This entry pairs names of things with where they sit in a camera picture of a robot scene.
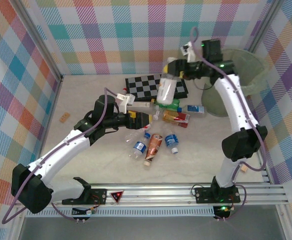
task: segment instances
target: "orange wooden block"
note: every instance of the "orange wooden block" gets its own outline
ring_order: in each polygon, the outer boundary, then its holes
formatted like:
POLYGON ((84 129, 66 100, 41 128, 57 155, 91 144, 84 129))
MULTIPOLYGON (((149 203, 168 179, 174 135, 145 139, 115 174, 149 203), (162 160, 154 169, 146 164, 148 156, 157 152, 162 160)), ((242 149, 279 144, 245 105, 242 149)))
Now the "orange wooden block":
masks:
POLYGON ((60 122, 64 123, 67 121, 67 119, 69 118, 70 114, 68 112, 65 112, 61 118, 59 119, 60 122))
POLYGON ((243 165, 243 166, 241 167, 241 171, 242 171, 243 173, 245 173, 247 170, 248 170, 248 167, 247 167, 246 165, 243 165))

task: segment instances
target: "cable tie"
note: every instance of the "cable tie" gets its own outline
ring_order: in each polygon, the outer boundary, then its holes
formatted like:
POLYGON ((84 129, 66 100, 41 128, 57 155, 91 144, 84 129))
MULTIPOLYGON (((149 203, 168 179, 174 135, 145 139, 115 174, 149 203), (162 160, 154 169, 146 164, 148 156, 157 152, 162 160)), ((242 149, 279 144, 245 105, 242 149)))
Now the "cable tie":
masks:
POLYGON ((68 139, 64 139, 63 142, 64 142, 67 146, 69 145, 68 139))
POLYGON ((36 166, 39 166, 39 168, 42 168, 42 165, 40 164, 40 161, 35 162, 36 166))

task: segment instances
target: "gray floor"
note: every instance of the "gray floor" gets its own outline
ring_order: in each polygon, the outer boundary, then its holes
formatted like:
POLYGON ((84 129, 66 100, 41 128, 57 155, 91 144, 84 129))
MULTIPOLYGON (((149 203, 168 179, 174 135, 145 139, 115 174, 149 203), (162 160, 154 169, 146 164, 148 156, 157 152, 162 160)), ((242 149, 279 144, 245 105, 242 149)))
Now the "gray floor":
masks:
POLYGON ((96 217, 86 224, 26 218, 20 240, 285 240, 275 206, 245 206, 233 219, 96 217))

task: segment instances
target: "plastic water bottle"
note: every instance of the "plastic water bottle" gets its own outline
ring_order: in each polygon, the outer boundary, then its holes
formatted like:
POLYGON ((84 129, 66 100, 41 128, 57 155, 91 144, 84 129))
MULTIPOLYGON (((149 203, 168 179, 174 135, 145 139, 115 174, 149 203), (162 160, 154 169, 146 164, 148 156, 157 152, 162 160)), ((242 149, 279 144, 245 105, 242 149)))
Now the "plastic water bottle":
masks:
POLYGON ((178 153, 177 145, 179 144, 179 141, 177 139, 177 136, 174 134, 172 130, 172 126, 170 124, 164 125, 164 133, 165 133, 165 143, 167 148, 169 148, 172 152, 172 154, 178 153))
POLYGON ((148 131, 150 128, 150 124, 147 126, 138 129, 138 130, 132 130, 126 137, 125 141, 127 144, 135 143, 139 138, 141 138, 143 135, 145 135, 146 131, 148 131))
POLYGON ((147 149, 147 143, 149 141, 149 138, 150 134, 146 132, 142 140, 136 142, 135 146, 133 147, 132 154, 130 154, 129 156, 137 159, 138 157, 143 155, 147 149))

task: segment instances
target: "clear plastic bottle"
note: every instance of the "clear plastic bottle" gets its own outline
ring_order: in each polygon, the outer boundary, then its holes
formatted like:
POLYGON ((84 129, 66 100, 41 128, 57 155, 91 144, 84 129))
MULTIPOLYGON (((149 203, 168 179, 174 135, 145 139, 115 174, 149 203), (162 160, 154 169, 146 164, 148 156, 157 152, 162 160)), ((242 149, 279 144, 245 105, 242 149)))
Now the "clear plastic bottle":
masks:
POLYGON ((173 102, 178 77, 163 73, 157 94, 157 103, 170 105, 173 102))
POLYGON ((138 130, 131 130, 130 133, 125 137, 126 143, 127 144, 135 143, 139 138, 145 135, 146 131, 148 131, 149 128, 150 124, 138 130))
POLYGON ((173 131, 173 126, 170 123, 167 123, 167 124, 164 124, 163 128, 164 128, 165 143, 166 143, 167 148, 171 150, 172 154, 177 154, 178 153, 177 145, 179 144, 179 141, 173 131))
POLYGON ((150 134, 146 132, 142 140, 136 142, 135 146, 132 149, 132 153, 129 156, 137 159, 138 157, 143 155, 147 149, 147 143, 149 141, 149 138, 150 134))

